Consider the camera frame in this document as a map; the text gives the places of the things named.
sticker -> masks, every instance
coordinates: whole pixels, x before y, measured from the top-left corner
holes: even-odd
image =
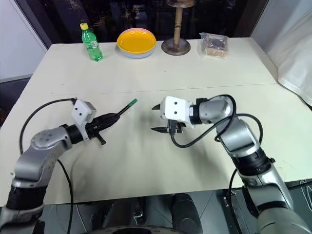
[[[90,42],[90,43],[91,43],[91,47],[92,47],[93,49],[97,48],[98,42],[97,42],[96,40],[93,40],[93,41]]]
[[[193,106],[190,107],[189,114],[190,114],[190,116],[193,116]]]

green marker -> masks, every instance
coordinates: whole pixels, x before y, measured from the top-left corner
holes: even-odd
[[[137,99],[134,99],[132,102],[130,102],[128,105],[126,105],[121,111],[117,113],[117,117],[121,116],[126,110],[128,110],[130,107],[132,107],[137,102]]]

white wall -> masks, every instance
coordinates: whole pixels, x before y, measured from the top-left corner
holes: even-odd
[[[30,77],[46,48],[16,3],[0,1],[0,82]]]
[[[269,0],[252,38],[268,52],[274,42],[308,11],[312,11],[312,0]]]

green plastic bottle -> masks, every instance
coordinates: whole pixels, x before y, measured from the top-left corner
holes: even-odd
[[[99,49],[97,37],[88,27],[87,23],[81,23],[80,28],[82,29],[82,42],[87,48],[89,56],[94,61],[100,61],[103,59],[102,52]]]

metal base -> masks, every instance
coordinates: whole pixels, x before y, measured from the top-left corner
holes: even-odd
[[[165,40],[161,44],[161,48],[165,53],[169,55],[179,56],[179,55],[184,55],[187,52],[189,52],[191,49],[191,45],[188,43],[187,40],[180,38],[179,45],[176,46],[174,45],[174,39],[171,38],[171,39]]]

